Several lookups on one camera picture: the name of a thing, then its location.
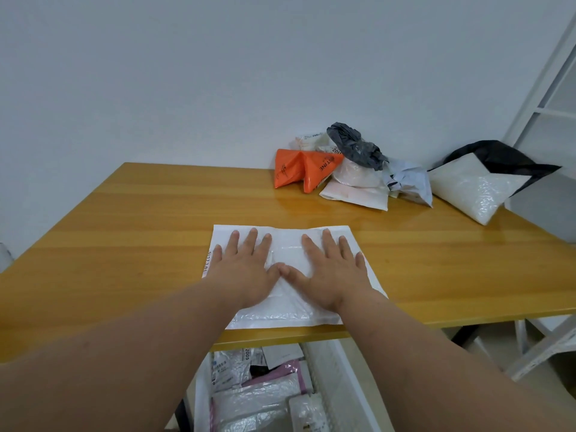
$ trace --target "orange plastic bag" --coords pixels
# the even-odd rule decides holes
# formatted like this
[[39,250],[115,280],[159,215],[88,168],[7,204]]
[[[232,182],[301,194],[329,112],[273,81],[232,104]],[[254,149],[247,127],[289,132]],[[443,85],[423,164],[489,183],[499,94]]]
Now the orange plastic bag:
[[343,154],[280,149],[276,152],[274,188],[303,180],[304,192],[308,194],[343,160]]

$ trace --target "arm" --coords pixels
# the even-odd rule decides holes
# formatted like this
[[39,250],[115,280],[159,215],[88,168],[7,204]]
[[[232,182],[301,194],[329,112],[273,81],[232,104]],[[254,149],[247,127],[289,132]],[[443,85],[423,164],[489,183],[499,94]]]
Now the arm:
[[200,282],[0,367],[0,430],[158,431],[236,312],[268,296],[272,238],[217,246]]
[[394,429],[568,431],[559,414],[498,370],[437,336],[371,288],[364,256],[344,237],[322,235],[325,254],[304,235],[312,278],[280,273],[311,301],[338,312],[366,359]]

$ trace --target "left hand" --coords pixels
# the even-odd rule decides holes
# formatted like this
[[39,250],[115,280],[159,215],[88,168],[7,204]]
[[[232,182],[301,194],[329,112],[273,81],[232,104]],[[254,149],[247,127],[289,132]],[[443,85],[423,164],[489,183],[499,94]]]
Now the left hand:
[[212,262],[205,279],[222,288],[224,294],[238,305],[238,309],[249,308],[263,301],[280,278],[279,267],[276,263],[264,269],[268,258],[272,236],[267,233],[260,245],[256,246],[258,231],[252,228],[244,243],[238,247],[240,232],[235,230],[230,235],[226,250],[214,247]]

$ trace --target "black plastic bag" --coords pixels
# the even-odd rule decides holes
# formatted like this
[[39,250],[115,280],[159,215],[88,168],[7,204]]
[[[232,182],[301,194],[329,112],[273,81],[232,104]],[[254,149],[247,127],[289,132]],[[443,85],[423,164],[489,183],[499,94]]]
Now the black plastic bag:
[[554,173],[554,171],[560,168],[558,165],[536,163],[514,147],[510,147],[497,140],[478,141],[460,147],[450,153],[442,164],[447,164],[468,153],[474,153],[491,173],[531,176],[514,194],[522,191],[524,188],[528,188],[533,183]]
[[334,123],[326,129],[326,132],[344,157],[355,164],[380,171],[384,161],[388,160],[377,145],[364,141],[360,132],[349,125]]

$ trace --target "right hand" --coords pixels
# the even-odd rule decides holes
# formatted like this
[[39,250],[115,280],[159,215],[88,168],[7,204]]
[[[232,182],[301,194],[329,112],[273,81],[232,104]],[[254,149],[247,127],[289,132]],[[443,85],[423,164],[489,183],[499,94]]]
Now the right hand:
[[336,245],[330,231],[324,229],[323,252],[307,235],[302,235],[302,246],[314,270],[312,277],[289,265],[279,268],[280,275],[295,290],[321,308],[337,313],[351,294],[372,290],[364,255],[358,252],[354,256],[343,236],[338,241]]

